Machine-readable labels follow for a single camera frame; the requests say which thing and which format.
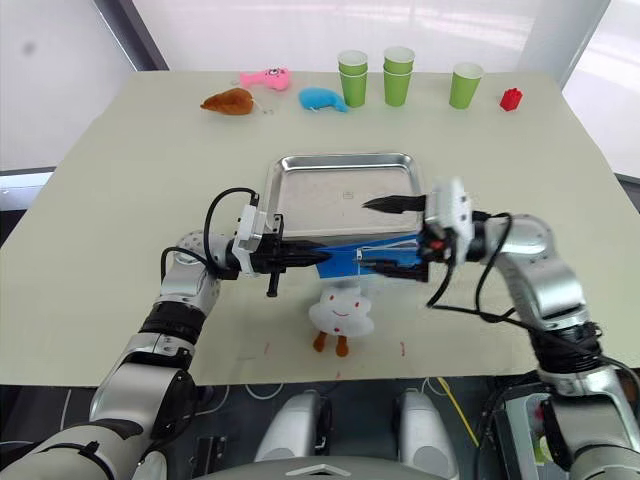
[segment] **white plush toy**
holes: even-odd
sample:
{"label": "white plush toy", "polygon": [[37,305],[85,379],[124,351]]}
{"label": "white plush toy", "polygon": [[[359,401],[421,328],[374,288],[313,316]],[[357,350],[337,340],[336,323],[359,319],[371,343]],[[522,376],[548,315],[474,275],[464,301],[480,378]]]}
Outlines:
{"label": "white plush toy", "polygon": [[320,301],[309,308],[309,318],[320,333],[313,342],[318,352],[324,350],[327,335],[338,337],[336,354],[349,354],[347,338],[362,337],[373,332],[373,321],[367,316],[371,301],[362,296],[360,287],[327,287]]}

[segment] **yellow cable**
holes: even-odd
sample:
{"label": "yellow cable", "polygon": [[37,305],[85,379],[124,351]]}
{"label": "yellow cable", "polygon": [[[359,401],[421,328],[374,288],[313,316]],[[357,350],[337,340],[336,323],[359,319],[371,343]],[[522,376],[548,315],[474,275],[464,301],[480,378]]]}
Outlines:
{"label": "yellow cable", "polygon": [[453,396],[453,393],[451,392],[451,388],[449,387],[449,384],[442,377],[438,377],[438,382],[440,382],[440,385],[442,385],[442,389],[444,390],[444,393],[447,394],[447,397],[449,397],[449,400],[451,400],[451,403],[453,403],[453,406],[455,407],[456,411],[458,412],[458,415],[460,416],[460,420],[462,420],[462,423],[467,429],[467,432],[469,432],[469,437],[471,437],[471,441],[476,446],[476,448],[478,448],[480,446],[480,442],[478,442],[478,439],[476,438],[475,433],[473,433],[473,429],[471,428],[471,425],[469,425],[469,422],[467,421],[467,417],[465,416],[464,412],[462,411],[462,408],[458,404],[456,397]]}

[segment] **blue object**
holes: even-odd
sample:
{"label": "blue object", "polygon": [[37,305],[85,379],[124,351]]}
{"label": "blue object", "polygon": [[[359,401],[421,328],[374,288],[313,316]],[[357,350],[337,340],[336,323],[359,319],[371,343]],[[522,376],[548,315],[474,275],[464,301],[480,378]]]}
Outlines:
{"label": "blue object", "polygon": [[333,107],[339,112],[349,110],[342,97],[328,88],[305,88],[298,94],[298,99],[300,100],[302,108],[308,110],[316,110],[324,107]]}
{"label": "blue object", "polygon": [[386,240],[376,240],[374,242],[350,243],[337,247],[323,247],[318,251],[328,252],[331,258],[322,263],[318,263],[316,268],[320,278],[352,277],[358,274],[369,275],[374,272],[368,268],[360,267],[358,272],[357,250],[368,247],[372,251],[364,255],[365,259],[396,260],[400,265],[410,267],[418,263],[417,248],[392,248],[399,243],[410,243],[416,241],[416,235],[405,235],[402,237],[388,238]]}

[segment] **white table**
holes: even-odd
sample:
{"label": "white table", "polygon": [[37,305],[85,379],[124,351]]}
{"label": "white table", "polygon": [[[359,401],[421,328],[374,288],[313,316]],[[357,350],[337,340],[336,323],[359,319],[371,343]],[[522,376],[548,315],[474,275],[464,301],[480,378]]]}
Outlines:
{"label": "white table", "polygon": [[[263,191],[266,174],[289,154],[403,152],[424,183],[459,175],[478,209],[531,213],[549,222],[575,269],[607,354],[640,366],[640,217],[602,154],[539,74],[487,75],[472,107],[448,106],[449,76],[418,74],[409,103],[383,102],[370,75],[367,104],[340,114],[303,111],[306,86],[340,90],[335,74],[297,73],[286,93],[256,87],[273,114],[227,117],[199,108],[231,87],[235,74],[135,74],[43,189],[0,251],[0,383],[96,385],[149,312],[159,287],[159,255],[201,228],[212,197],[230,186]],[[506,88],[524,91],[503,112]],[[244,199],[216,213],[232,233]],[[443,301],[471,305],[480,267],[459,270]],[[369,279],[376,331],[311,348],[306,311],[322,287],[314,268],[223,285],[191,368],[200,384],[519,373],[535,364],[525,333],[510,326],[429,311],[434,282]],[[484,304],[510,305],[493,275]]]}

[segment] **metal tray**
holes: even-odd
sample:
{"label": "metal tray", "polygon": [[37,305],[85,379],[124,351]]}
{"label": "metal tray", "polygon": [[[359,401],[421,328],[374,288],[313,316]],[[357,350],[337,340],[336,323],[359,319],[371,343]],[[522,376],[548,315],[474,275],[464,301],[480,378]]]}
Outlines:
{"label": "metal tray", "polygon": [[271,168],[262,207],[267,218],[284,215],[286,238],[360,241],[415,232],[421,222],[415,212],[390,215],[364,202],[421,194],[418,166],[402,153],[291,156]]}

